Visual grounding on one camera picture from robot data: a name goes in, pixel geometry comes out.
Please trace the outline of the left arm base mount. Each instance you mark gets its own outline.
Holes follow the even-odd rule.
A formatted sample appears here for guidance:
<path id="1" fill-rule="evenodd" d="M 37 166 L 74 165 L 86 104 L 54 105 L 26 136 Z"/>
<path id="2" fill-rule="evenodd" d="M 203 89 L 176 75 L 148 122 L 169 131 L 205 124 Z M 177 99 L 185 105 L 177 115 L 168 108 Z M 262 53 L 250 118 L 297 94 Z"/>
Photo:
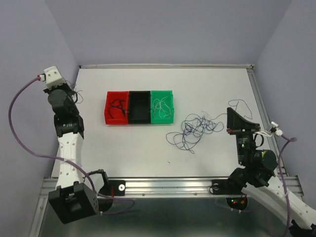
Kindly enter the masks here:
<path id="1" fill-rule="evenodd" d="M 103 179 L 104 185 L 98 191 L 98 193 L 105 195 L 105 196 L 124 196 L 125 195 L 125 187 L 126 181 L 125 180 L 109 180 L 106 172 L 103 169 L 98 169 L 95 171 L 91 171 L 88 175 L 95 175 L 100 174 Z M 108 211 L 113 206 L 113 200 L 107 198 L 98 198 L 99 203 L 99 211 L 105 212 Z"/>

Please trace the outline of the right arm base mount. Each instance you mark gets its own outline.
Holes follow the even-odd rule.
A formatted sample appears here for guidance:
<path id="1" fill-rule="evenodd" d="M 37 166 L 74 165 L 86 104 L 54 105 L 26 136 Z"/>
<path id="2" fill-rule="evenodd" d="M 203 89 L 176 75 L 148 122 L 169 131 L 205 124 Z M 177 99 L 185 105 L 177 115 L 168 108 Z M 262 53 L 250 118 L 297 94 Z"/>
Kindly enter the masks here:
<path id="1" fill-rule="evenodd" d="M 254 209 L 247 209 L 248 199 L 247 195 L 241 190 L 246 188 L 248 175 L 245 168 L 236 168 L 227 179 L 213 179 L 208 188 L 209 193 L 213 195 L 233 195 L 227 197 L 227 206 L 219 205 L 230 211 L 238 213 L 251 213 L 257 211 L 261 206 Z"/>

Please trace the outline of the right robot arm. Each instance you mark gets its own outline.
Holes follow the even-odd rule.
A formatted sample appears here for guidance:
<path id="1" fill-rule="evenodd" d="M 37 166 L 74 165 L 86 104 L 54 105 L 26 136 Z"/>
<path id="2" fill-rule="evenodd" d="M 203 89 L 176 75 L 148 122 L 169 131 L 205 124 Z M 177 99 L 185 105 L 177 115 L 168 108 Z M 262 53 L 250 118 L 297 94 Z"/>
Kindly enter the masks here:
<path id="1" fill-rule="evenodd" d="M 316 235 L 316 211 L 293 194 L 286 186 L 281 171 L 281 155 L 271 150 L 260 150 L 257 135 L 282 137 L 287 143 L 297 139 L 287 138 L 278 124 L 271 122 L 268 130 L 260 124 L 246 120 L 234 109 L 227 108 L 227 133 L 236 137 L 237 158 L 240 165 L 227 180 L 233 193 L 242 192 L 262 204 L 286 225 L 286 232 L 294 237 Z"/>

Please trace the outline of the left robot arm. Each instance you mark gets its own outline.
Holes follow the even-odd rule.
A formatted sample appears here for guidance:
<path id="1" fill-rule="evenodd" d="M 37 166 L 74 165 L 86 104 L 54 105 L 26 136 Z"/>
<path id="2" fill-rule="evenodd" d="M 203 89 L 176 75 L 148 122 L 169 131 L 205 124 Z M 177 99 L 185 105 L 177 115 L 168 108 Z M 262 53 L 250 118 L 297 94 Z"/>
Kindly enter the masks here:
<path id="1" fill-rule="evenodd" d="M 96 192 L 106 194 L 110 182 L 100 177 L 91 187 L 84 183 L 88 177 L 81 167 L 84 125 L 68 84 L 47 86 L 44 92 L 54 112 L 60 161 L 56 189 L 49 193 L 48 201 L 60 221 L 68 224 L 96 215 L 99 207 Z"/>

